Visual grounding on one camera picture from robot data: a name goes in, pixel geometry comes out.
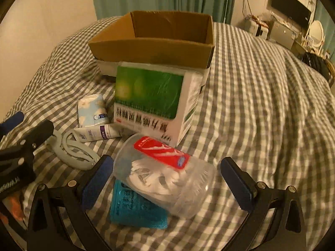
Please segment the person left hand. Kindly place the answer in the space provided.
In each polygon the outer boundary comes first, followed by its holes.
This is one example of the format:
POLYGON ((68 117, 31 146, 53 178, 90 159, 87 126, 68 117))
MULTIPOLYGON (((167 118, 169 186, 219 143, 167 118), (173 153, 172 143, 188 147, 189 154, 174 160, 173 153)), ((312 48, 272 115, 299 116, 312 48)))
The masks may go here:
POLYGON ((7 196, 4 199, 4 201, 8 205, 9 212, 14 217, 14 219, 19 222, 24 221, 24 212, 22 209, 21 196, 22 196, 22 192, 17 191, 17 192, 11 193, 9 196, 7 196))

